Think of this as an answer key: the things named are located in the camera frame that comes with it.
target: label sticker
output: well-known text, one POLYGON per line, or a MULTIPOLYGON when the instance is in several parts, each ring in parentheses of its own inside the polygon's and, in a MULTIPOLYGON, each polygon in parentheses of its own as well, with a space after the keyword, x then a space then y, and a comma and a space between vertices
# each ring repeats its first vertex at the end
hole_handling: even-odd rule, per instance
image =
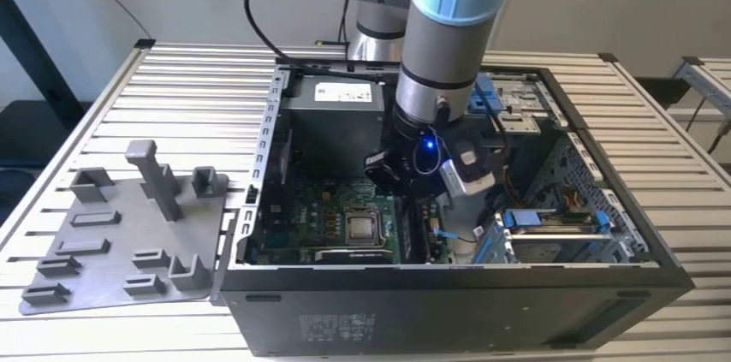
POLYGON ((369 103, 372 102, 369 84, 321 82, 315 86, 315 101, 369 103))

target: blue connector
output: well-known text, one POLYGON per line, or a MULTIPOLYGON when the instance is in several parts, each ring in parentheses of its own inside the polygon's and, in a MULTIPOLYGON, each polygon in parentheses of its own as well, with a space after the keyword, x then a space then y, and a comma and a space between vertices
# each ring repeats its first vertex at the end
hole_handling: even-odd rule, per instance
POLYGON ((512 215, 516 227, 538 227, 542 225, 540 217, 535 211, 508 211, 512 215))
POLYGON ((594 219, 596 220, 596 233, 606 234, 611 227, 611 222, 604 211, 594 212, 594 219))
POLYGON ((458 240, 459 239, 459 235, 455 234, 454 232, 447 232, 447 231, 442 231, 440 229, 435 229, 434 230, 434 234, 436 236, 440 236, 440 237, 444 237, 444 238, 450 238, 451 240, 458 240))
POLYGON ((470 104, 467 105, 468 110, 474 114, 484 114, 488 112, 488 107, 482 103, 480 95, 476 90, 482 90, 484 93, 484 98, 488 100, 488 107, 492 114, 498 114, 504 110, 503 103, 495 92, 495 86, 492 81, 488 78, 488 75, 484 73, 478 74, 478 79, 475 80, 475 88, 472 89, 472 94, 470 95, 470 104))
POLYGON ((506 228, 512 228, 515 226, 515 221, 512 220, 512 213, 507 211, 503 214, 503 226, 506 228))

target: motherboard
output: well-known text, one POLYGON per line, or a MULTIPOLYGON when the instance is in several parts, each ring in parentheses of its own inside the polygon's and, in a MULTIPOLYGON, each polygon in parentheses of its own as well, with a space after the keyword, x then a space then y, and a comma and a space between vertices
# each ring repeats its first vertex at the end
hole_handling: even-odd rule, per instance
POLYGON ((301 181, 292 195, 285 223, 265 231, 260 264, 343 263, 364 255, 400 262, 393 197, 372 183, 301 181))

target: white wall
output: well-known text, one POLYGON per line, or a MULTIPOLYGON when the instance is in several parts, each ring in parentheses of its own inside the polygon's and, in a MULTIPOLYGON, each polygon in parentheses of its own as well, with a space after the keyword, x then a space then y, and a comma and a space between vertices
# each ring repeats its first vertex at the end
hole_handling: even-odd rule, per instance
MULTIPOLYGON (((260 44, 243 0, 121 0, 153 38, 260 44)), ((113 0, 16 0, 60 72, 81 100, 93 100, 144 37, 113 0)), ((337 36, 341 0, 252 0, 255 16, 280 45, 309 45, 337 36)), ((7 47, 0 47, 0 106, 40 98, 7 47)))
MULTIPOLYGON (((259 44, 243 0, 121 0, 153 37, 259 44)), ((17 0, 77 96, 91 100, 116 71, 137 26, 112 0, 17 0)), ((275 43, 333 39, 341 0, 252 0, 275 43)), ((492 47, 614 52, 635 74, 668 75, 683 55, 731 56, 730 0, 508 0, 492 47)), ((0 106, 37 98, 0 47, 0 106)))
POLYGON ((682 56, 731 56, 731 0, 508 0, 494 48, 612 52, 670 76, 682 56))

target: aluminum workbench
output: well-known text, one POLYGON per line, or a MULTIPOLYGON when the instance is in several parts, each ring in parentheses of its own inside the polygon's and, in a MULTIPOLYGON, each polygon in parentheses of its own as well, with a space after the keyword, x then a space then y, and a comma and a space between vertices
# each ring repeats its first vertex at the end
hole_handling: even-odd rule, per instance
MULTIPOLYGON (((285 52, 343 56, 337 47, 285 52)), ((727 173, 618 62, 596 55, 514 52, 490 52, 484 61, 551 69, 698 289, 596 353, 347 360, 731 360, 727 173)), ((17 306, 73 201, 75 170, 101 166, 113 179, 136 175, 123 157, 131 139, 155 139, 157 160, 179 175, 199 165, 228 174, 227 227, 243 203, 273 64, 272 53, 257 47, 157 43, 133 50, 0 228, 0 356, 53 362, 253 359, 228 309, 205 300, 33 317, 23 317, 17 306)))
POLYGON ((683 57, 675 73, 700 92, 724 116, 731 120, 731 59, 683 57))

